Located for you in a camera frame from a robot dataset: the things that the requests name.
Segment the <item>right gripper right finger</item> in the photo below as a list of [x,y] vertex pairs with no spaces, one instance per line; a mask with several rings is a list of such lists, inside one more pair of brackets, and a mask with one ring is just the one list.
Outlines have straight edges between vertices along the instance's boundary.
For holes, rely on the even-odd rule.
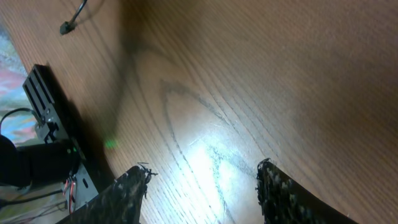
[[257,198],[264,223],[355,224],[281,171],[269,158],[257,165]]

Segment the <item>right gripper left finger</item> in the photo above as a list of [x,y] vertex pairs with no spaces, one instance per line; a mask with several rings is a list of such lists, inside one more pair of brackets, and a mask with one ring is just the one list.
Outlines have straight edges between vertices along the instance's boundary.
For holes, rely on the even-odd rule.
[[157,174],[141,162],[71,215],[61,224],[140,224],[142,200]]

